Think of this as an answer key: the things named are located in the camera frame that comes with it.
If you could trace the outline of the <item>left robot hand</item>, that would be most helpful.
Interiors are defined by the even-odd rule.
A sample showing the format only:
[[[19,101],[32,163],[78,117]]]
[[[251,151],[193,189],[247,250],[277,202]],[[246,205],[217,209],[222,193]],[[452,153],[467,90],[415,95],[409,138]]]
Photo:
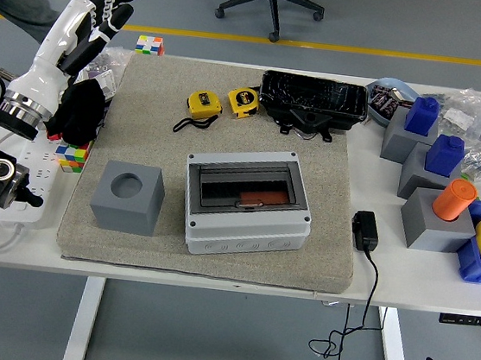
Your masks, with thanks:
[[[70,79],[95,59],[123,28],[133,0],[71,0],[38,48],[27,73],[9,83],[2,109],[47,120]]]

